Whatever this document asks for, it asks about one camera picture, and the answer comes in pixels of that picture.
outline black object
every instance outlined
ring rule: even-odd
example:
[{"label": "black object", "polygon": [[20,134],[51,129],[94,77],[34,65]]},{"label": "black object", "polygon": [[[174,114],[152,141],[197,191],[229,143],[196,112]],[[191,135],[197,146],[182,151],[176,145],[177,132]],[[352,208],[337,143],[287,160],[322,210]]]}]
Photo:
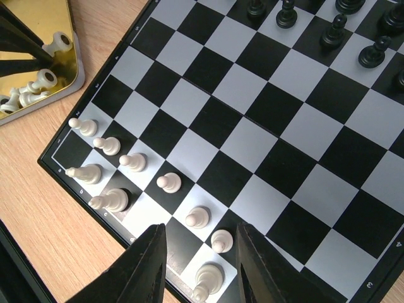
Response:
[{"label": "black object", "polygon": [[384,52],[390,46],[391,38],[389,36],[379,37],[373,45],[367,46],[361,50],[358,60],[364,68],[375,68],[379,66],[385,58]]},{"label": "black object", "polygon": [[365,0],[336,0],[335,8],[340,13],[352,15],[357,13],[365,4]]},{"label": "black object", "polygon": [[321,45],[330,49],[339,47],[344,39],[344,27],[347,23],[347,17],[344,14],[336,15],[331,26],[327,28],[320,38]]},{"label": "black object", "polygon": [[263,0],[250,0],[247,7],[248,16],[251,18],[259,18],[265,14],[266,5]]},{"label": "black object", "polygon": [[281,28],[290,28],[295,25],[297,13],[294,10],[295,0],[283,0],[282,9],[276,14],[276,24]]},{"label": "black object", "polygon": [[400,33],[404,31],[404,4],[398,3],[386,11],[380,18],[379,24],[387,33]]}]

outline wooden table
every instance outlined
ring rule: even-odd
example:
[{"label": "wooden table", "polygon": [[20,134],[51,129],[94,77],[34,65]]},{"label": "wooden table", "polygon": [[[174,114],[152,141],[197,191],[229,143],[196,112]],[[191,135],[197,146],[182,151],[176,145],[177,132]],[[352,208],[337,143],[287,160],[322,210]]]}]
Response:
[{"label": "wooden table", "polygon": [[[37,159],[146,0],[70,2],[85,65],[84,87],[0,127],[0,216],[58,302],[99,276],[124,249]],[[164,302],[177,300],[166,292]],[[383,300],[393,302],[404,302],[404,273]]]}]

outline white chess piece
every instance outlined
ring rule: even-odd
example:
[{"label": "white chess piece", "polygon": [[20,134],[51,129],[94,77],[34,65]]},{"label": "white chess piece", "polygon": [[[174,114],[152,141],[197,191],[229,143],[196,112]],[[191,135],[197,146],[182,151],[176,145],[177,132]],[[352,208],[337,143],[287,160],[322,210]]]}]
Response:
[{"label": "white chess piece", "polygon": [[70,39],[65,33],[56,32],[53,34],[53,41],[51,44],[44,44],[42,49],[46,51],[52,57],[55,56],[55,52],[62,51],[68,52],[73,47]]},{"label": "white chess piece", "polygon": [[117,138],[109,137],[107,139],[95,138],[93,144],[97,148],[101,148],[107,156],[116,155],[121,149],[121,143]]},{"label": "white chess piece", "polygon": [[233,247],[233,237],[227,230],[220,229],[210,238],[212,249],[215,253],[227,253]]},{"label": "white chess piece", "polygon": [[43,88],[47,90],[57,84],[56,75],[49,69],[41,69],[37,73],[37,80],[35,82],[29,81],[27,86],[23,86],[19,89],[20,93],[39,93]]},{"label": "white chess piece", "polygon": [[223,285],[223,275],[215,265],[206,264],[196,272],[195,282],[193,297],[196,302],[204,302],[210,295],[220,290]]},{"label": "white chess piece", "polygon": [[93,197],[88,205],[95,210],[105,208],[112,213],[118,213],[124,210],[128,205],[128,195],[123,189],[114,188],[107,192],[105,196]]},{"label": "white chess piece", "polygon": [[202,207],[195,207],[185,218],[186,225],[193,227],[194,229],[202,229],[207,226],[209,222],[209,213]]},{"label": "white chess piece", "polygon": [[181,178],[173,172],[169,172],[157,179],[157,186],[162,188],[166,193],[174,194],[181,187]]},{"label": "white chess piece", "polygon": [[101,169],[95,164],[88,164],[84,167],[66,169],[65,174],[87,184],[96,184],[101,178]]},{"label": "white chess piece", "polygon": [[140,153],[134,153],[132,155],[123,155],[119,158],[119,163],[122,166],[129,167],[133,172],[141,172],[145,169],[146,158]]},{"label": "white chess piece", "polygon": [[79,129],[84,137],[92,137],[97,132],[97,123],[93,120],[81,121],[77,118],[71,118],[69,120],[69,126],[71,128]]}]

